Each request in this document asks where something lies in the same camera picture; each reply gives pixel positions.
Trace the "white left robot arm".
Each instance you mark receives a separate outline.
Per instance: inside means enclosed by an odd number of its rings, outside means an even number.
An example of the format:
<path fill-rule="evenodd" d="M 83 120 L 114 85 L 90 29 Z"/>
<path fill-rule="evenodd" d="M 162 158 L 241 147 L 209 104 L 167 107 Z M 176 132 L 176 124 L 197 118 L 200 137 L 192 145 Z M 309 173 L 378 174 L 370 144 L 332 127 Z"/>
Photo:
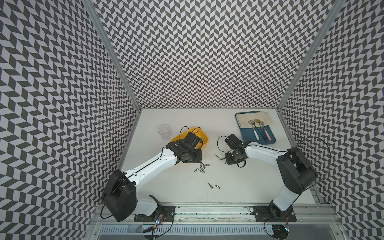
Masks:
<path fill-rule="evenodd" d="M 102 194 L 103 207 L 107 208 L 117 222 L 131 215 L 156 220 L 163 216 L 163 205 L 155 196 L 139 198 L 138 193 L 148 182 L 168 168 L 178 163 L 199 164 L 202 161 L 202 148 L 207 141 L 193 132 L 183 139 L 168 143 L 161 152 L 147 162 L 122 172 L 114 171 Z"/>

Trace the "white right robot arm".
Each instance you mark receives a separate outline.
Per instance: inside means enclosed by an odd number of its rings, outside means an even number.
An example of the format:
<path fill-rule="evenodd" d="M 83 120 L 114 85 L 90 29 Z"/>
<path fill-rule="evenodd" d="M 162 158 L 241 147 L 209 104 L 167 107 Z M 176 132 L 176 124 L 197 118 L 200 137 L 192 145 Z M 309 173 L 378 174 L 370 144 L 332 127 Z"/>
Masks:
<path fill-rule="evenodd" d="M 293 204 L 299 196 L 310 187 L 316 178 L 317 171 L 303 152 L 292 147 L 280 150 L 263 145 L 242 142 L 236 135 L 231 134 L 225 138 L 230 151 L 225 153 L 228 165 L 246 162 L 248 158 L 259 159 L 279 168 L 283 186 L 277 196 L 269 203 L 269 208 L 262 210 L 255 206 L 258 212 L 257 222 L 266 220 L 285 222 L 293 216 Z"/>

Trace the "yellow plastic storage box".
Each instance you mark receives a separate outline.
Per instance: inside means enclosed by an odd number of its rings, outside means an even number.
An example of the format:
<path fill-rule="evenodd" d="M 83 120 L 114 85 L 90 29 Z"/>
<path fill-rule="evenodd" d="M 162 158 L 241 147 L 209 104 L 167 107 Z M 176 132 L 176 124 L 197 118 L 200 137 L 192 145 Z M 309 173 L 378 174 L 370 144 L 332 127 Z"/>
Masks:
<path fill-rule="evenodd" d="M 187 136 L 188 132 L 192 132 L 195 134 L 198 138 L 201 139 L 201 141 L 197 144 L 197 148 L 201 148 L 202 150 L 207 146 L 209 142 L 209 137 L 207 134 L 200 128 L 200 127 L 191 127 L 191 128 L 183 128 L 181 133 L 174 137 L 171 142 L 177 141 L 179 139 L 183 139 Z"/>

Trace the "clear plastic cup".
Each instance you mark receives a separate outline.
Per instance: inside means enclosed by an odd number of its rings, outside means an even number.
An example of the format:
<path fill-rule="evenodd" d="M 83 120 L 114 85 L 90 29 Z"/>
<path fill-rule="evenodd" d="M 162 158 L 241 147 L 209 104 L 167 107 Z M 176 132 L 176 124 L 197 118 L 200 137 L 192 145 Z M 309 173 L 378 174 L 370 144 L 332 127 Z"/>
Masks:
<path fill-rule="evenodd" d="M 171 127 L 169 125 L 160 125 L 158 127 L 158 133 L 162 140 L 168 141 L 171 139 Z"/>

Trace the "teal plastic tray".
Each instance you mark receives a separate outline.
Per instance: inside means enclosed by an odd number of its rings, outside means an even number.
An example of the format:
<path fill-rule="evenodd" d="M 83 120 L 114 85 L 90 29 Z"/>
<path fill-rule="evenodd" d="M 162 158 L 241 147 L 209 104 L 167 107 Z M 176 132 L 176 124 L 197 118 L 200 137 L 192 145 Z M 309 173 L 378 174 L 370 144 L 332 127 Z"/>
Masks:
<path fill-rule="evenodd" d="M 260 145 L 271 145 L 276 142 L 270 128 L 273 121 L 268 113 L 260 111 L 236 113 L 235 119 L 243 140 Z"/>

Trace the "beige folded cloth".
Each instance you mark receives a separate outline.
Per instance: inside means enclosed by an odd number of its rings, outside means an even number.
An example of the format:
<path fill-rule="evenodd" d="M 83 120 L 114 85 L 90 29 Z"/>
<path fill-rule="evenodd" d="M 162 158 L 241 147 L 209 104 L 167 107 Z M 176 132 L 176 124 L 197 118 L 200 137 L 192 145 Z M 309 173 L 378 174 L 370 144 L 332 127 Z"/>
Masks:
<path fill-rule="evenodd" d="M 249 120 L 259 119 L 264 122 L 265 126 L 268 126 L 273 123 L 270 118 L 270 115 L 266 112 L 244 112 L 235 114 L 235 118 L 237 120 L 238 126 L 241 129 L 249 129 L 251 125 L 249 124 Z"/>

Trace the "white handled spoon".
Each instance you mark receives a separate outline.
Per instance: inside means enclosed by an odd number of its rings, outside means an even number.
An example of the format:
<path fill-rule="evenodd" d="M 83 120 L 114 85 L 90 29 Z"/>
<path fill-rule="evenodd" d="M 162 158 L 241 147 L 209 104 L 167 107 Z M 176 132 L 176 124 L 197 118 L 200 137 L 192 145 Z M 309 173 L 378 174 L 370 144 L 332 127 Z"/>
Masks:
<path fill-rule="evenodd" d="M 256 130 L 255 121 L 254 120 L 249 120 L 248 123 L 252 126 L 252 129 L 253 129 L 253 132 L 255 134 L 256 140 L 259 141 L 260 138 L 259 138 L 259 135 L 258 135 L 257 130 Z"/>

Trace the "pink handled spoon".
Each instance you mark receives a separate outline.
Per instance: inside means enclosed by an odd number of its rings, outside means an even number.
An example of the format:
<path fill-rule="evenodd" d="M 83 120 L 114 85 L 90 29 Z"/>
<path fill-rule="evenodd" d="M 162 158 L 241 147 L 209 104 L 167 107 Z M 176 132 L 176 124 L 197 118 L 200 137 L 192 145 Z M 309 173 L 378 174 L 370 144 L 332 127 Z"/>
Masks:
<path fill-rule="evenodd" d="M 264 130 L 264 132 L 265 132 L 265 134 L 266 134 L 266 137 L 267 137 L 268 141 L 271 141 L 271 137 L 270 137 L 270 135 L 268 134 L 268 132 L 267 132 L 267 130 L 266 130 L 266 128 L 265 128 L 265 123 L 264 123 L 263 121 L 260 121 L 260 126 L 261 126 L 261 128 Z"/>

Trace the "aluminium corner post left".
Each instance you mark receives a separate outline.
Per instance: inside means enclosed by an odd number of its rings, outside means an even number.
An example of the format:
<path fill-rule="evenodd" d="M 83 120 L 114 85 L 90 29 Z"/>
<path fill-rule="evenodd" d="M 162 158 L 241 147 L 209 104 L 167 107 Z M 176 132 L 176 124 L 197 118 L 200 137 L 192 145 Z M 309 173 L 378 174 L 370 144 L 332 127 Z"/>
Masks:
<path fill-rule="evenodd" d="M 87 11 L 88 15 L 89 15 L 89 18 L 90 18 L 90 21 L 93 23 L 100 39 L 101 39 L 101 42 L 103 43 L 104 47 L 105 47 L 105 50 L 106 52 L 108 53 L 114 67 L 116 68 L 116 71 L 117 73 L 119 74 L 120 76 L 120 79 L 122 80 L 122 83 L 135 107 L 135 109 L 137 111 L 141 111 L 141 107 L 139 106 L 139 103 L 134 95 L 134 92 L 131 88 L 131 85 L 129 83 L 129 80 L 123 70 L 123 67 L 118 59 L 118 56 L 117 54 L 115 53 L 114 51 L 114 48 L 113 48 L 113 45 L 110 41 L 110 39 L 108 38 L 108 35 L 102 25 L 102 22 L 101 22 L 101 19 L 99 18 L 99 15 L 96 11 L 96 8 L 94 6 L 94 2 L 93 1 L 89 1 L 89 0 L 84 0 L 82 1 L 83 5 L 84 5 L 84 8 L 85 10 Z"/>

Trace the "aluminium corner post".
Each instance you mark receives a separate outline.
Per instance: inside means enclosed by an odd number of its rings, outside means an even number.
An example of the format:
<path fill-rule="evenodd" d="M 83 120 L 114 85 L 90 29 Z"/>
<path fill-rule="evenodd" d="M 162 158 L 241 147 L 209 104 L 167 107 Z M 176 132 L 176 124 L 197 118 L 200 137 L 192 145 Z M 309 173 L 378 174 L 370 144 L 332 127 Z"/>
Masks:
<path fill-rule="evenodd" d="M 117 54 L 115 53 L 114 51 L 114 48 L 113 48 L 113 45 L 110 41 L 110 39 L 108 38 L 108 35 L 102 25 L 102 22 L 101 22 L 101 19 L 99 18 L 99 15 L 96 11 L 96 8 L 94 6 L 94 2 L 93 1 L 89 1 L 89 0 L 84 0 L 82 1 L 83 5 L 84 5 L 84 8 L 85 10 L 87 11 L 88 15 L 89 15 L 89 18 L 90 18 L 90 21 L 93 23 L 100 39 L 101 39 L 101 42 L 103 43 L 104 47 L 105 47 L 105 50 L 106 52 L 108 53 L 114 67 L 116 68 L 116 71 L 117 73 L 119 74 L 120 76 L 120 79 L 122 80 L 122 83 L 135 107 L 135 109 L 137 111 L 141 111 L 141 107 L 139 106 L 139 103 L 134 95 L 134 92 L 131 88 L 131 85 L 129 83 L 129 80 L 123 70 L 123 67 L 118 59 L 118 56 Z"/>
<path fill-rule="evenodd" d="M 306 56 L 304 57 L 300 67 L 298 68 L 297 73 L 295 74 L 293 80 L 291 81 L 289 87 L 287 88 L 285 94 L 283 95 L 282 100 L 279 102 L 277 106 L 277 111 L 281 112 L 286 103 L 288 102 L 289 98 L 291 97 L 292 93 L 294 92 L 296 86 L 298 85 L 300 79 L 302 78 L 303 74 L 305 73 L 307 67 L 312 61 L 312 58 L 315 56 L 318 48 L 320 47 L 323 40 L 326 38 L 328 31 L 330 30 L 331 26 L 335 22 L 335 19 L 337 18 L 338 14 L 341 12 L 344 4 L 346 1 L 337 0 L 332 5 L 329 14 L 326 16 L 323 24 L 321 25 L 319 32 L 317 33 L 313 43 L 311 44 Z"/>

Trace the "aluminium corner post right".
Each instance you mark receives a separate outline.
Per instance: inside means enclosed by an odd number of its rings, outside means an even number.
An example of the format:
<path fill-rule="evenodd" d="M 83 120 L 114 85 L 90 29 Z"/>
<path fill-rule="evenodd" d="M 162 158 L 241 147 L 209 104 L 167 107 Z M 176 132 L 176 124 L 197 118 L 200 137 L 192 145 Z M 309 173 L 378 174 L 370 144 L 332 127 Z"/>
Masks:
<path fill-rule="evenodd" d="M 295 74 L 293 80 L 291 81 L 289 87 L 287 88 L 285 94 L 283 95 L 282 100 L 279 102 L 277 106 L 277 111 L 281 112 L 286 103 L 288 102 L 289 98 L 291 97 L 292 93 L 294 92 L 296 86 L 298 85 L 300 79 L 302 78 L 303 74 L 305 73 L 307 67 L 312 61 L 312 58 L 315 56 L 318 48 L 320 47 L 323 40 L 326 38 L 328 31 L 330 30 L 331 26 L 335 22 L 335 19 L 337 18 L 338 14 L 341 12 L 344 4 L 346 1 L 337 0 L 332 5 L 329 14 L 326 16 L 323 24 L 321 25 L 319 32 L 317 33 L 313 43 L 311 44 L 306 56 L 304 57 L 300 67 L 298 68 L 297 73 Z"/>

